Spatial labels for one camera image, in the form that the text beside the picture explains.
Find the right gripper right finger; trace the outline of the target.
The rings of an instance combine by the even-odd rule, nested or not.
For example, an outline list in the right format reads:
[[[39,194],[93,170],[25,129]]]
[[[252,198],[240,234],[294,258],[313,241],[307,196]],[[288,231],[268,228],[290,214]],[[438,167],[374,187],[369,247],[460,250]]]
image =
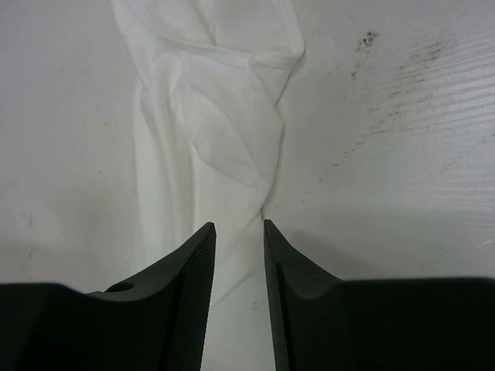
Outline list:
[[[492,370],[494,281],[344,281],[264,222],[278,370]]]

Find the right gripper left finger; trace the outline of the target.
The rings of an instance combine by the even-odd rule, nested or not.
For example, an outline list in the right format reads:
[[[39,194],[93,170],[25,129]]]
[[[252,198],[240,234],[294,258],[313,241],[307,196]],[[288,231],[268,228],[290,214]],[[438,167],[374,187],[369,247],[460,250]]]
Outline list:
[[[1,287],[3,370],[198,370],[213,283],[216,231],[105,291],[61,284]]]

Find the white tank top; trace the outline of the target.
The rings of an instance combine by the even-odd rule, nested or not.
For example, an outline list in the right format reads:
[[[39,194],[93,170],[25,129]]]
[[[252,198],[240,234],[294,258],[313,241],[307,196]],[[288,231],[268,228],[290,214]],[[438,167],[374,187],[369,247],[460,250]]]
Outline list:
[[[273,370],[262,209],[278,168],[277,104],[305,50],[290,1],[114,1],[137,71],[137,253],[146,266],[217,231],[202,367]]]

